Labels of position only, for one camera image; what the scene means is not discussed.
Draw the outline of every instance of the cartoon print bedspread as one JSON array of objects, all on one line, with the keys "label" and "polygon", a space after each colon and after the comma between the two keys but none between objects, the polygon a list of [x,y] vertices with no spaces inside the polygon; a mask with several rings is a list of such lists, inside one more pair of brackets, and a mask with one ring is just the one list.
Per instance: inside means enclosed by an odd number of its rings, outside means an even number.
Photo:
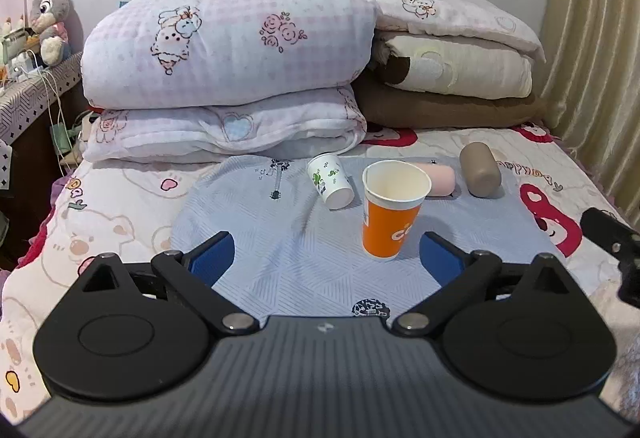
[{"label": "cartoon print bedspread", "polygon": [[[615,291],[617,263],[583,239],[577,224],[588,207],[617,214],[543,130],[523,126],[416,133],[370,126],[365,141],[347,156],[429,155],[437,160],[438,155],[457,156],[474,141],[488,144],[498,164],[514,173],[522,201],[566,256],[567,268],[584,291],[606,304],[603,310],[612,306],[617,310],[620,303],[612,293],[602,293],[605,286]],[[117,252],[123,261],[132,262],[149,260],[166,250],[171,224],[191,185],[215,165],[115,160],[80,165],[56,201],[42,252],[15,270],[2,291],[0,410],[10,421],[21,421],[49,397],[31,349],[37,328],[69,285],[101,252]],[[275,174],[267,178],[276,185]],[[638,320],[633,324],[640,326]],[[609,389],[607,401],[624,410],[635,387],[623,382],[615,386]]]}]

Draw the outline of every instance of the pink foam cylinder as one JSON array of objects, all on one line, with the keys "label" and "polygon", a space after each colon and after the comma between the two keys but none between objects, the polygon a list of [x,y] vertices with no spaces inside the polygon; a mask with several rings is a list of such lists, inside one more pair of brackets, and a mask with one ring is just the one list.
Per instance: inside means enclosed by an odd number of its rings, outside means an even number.
[{"label": "pink foam cylinder", "polygon": [[427,196],[449,196],[456,188],[456,173],[448,165],[415,163],[431,178],[431,191]]}]

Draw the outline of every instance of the cartoon sheep print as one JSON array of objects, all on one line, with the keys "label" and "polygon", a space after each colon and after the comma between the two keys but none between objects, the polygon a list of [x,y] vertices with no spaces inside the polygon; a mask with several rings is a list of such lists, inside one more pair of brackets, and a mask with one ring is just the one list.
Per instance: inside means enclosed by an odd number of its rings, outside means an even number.
[{"label": "cartoon sheep print", "polygon": [[167,75],[174,72],[174,66],[180,60],[189,58],[189,41],[202,25],[199,13],[197,8],[180,6],[159,14],[160,30],[151,47],[151,55],[158,58]]},{"label": "cartoon sheep print", "polygon": [[436,14],[434,4],[433,0],[402,0],[402,8],[420,19]]}]

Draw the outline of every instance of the plush toy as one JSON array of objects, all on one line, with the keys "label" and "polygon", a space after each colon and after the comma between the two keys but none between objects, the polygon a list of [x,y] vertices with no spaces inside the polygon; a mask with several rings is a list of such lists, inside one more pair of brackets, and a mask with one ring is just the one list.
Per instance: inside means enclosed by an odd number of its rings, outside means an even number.
[{"label": "plush toy", "polygon": [[0,28],[0,35],[3,37],[7,37],[11,32],[11,18],[7,17],[6,21],[2,24],[2,28]]},{"label": "plush toy", "polygon": [[33,0],[30,27],[40,35],[40,56],[54,66],[71,55],[64,20],[69,13],[69,0]]}]

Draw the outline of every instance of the folded blanket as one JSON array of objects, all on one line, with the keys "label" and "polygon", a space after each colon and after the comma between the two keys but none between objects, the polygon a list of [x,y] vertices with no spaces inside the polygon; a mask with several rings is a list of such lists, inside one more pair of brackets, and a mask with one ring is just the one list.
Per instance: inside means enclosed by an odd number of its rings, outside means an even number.
[{"label": "folded blanket", "polygon": [[401,90],[489,99],[531,91],[530,59],[486,39],[379,30],[372,56],[376,75]]},{"label": "folded blanket", "polygon": [[183,108],[348,84],[375,20],[366,0],[133,0],[86,40],[84,94],[112,110]]},{"label": "folded blanket", "polygon": [[244,106],[106,110],[84,158],[205,163],[228,155],[308,158],[355,147],[367,131],[350,86],[307,90]]},{"label": "folded blanket", "polygon": [[[426,163],[433,156],[408,161]],[[440,287],[418,256],[428,230],[466,252],[490,250],[505,262],[530,262],[539,252],[562,259],[520,201],[511,172],[502,169],[500,197],[475,198],[466,190],[458,158],[444,156],[437,161],[455,169],[454,195],[424,202],[395,261],[371,259],[362,250],[360,177],[375,161],[342,159],[356,195],[346,208],[330,211],[306,174],[306,161],[277,165],[255,156],[229,158],[189,191],[172,227],[171,248],[187,252],[219,230],[229,231],[234,262],[226,271],[222,262],[213,265],[224,274],[213,289],[261,321],[272,314],[364,315],[369,305],[391,322]]]},{"label": "folded blanket", "polygon": [[544,101],[525,98],[460,97],[396,90],[374,78],[369,70],[352,83],[360,111],[387,128],[509,128],[542,117]]},{"label": "folded blanket", "polygon": [[517,17],[485,0],[371,0],[380,9],[380,30],[462,35],[497,41],[544,61],[535,32]]}]

